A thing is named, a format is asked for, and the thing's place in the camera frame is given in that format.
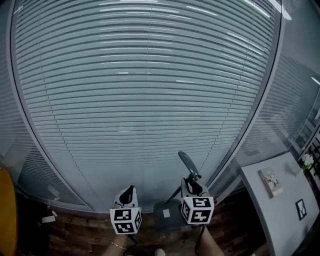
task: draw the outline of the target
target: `orange chair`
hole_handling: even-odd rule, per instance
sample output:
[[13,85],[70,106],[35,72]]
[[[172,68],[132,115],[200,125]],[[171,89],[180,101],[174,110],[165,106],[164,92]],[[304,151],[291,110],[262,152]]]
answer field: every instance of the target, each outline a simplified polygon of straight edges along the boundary
[[17,204],[15,187],[8,171],[0,167],[0,255],[16,255]]

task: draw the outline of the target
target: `white table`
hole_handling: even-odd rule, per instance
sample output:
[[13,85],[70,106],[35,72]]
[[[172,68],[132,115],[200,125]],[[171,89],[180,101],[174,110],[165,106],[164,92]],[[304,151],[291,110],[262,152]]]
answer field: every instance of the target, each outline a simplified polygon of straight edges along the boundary
[[[272,168],[283,191],[269,197],[259,170]],[[242,167],[240,176],[218,202],[243,181],[260,218],[270,254],[290,256],[298,248],[314,224],[319,207],[312,189],[291,153]],[[299,220],[296,202],[303,199],[306,216]]]

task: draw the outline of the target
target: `wrist bracelet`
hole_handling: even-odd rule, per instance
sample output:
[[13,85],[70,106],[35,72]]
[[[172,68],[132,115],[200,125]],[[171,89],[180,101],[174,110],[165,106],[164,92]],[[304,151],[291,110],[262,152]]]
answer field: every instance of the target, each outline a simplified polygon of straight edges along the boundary
[[114,241],[112,241],[111,240],[111,244],[113,244],[113,245],[115,245],[115,246],[118,246],[118,247],[120,247],[121,249],[124,249],[124,250],[126,250],[127,248],[125,248],[125,247],[123,247],[123,246],[121,246],[121,245],[119,245],[119,244],[116,244]]

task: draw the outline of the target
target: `window blind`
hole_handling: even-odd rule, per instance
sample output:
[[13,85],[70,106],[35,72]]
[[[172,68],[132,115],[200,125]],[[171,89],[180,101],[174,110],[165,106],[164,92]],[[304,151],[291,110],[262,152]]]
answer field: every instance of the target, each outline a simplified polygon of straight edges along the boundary
[[253,106],[275,18],[249,0],[20,6],[16,64],[30,120],[57,164],[71,161],[106,204],[126,175],[145,203],[164,199],[188,174],[179,150],[213,173]]

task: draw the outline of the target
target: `small framed picture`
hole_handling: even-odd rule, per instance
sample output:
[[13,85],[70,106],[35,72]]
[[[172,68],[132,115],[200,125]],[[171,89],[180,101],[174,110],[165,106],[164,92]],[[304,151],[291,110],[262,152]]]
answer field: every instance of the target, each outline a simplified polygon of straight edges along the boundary
[[295,203],[295,206],[296,210],[298,211],[299,220],[301,221],[307,215],[304,200],[300,199],[298,202]]

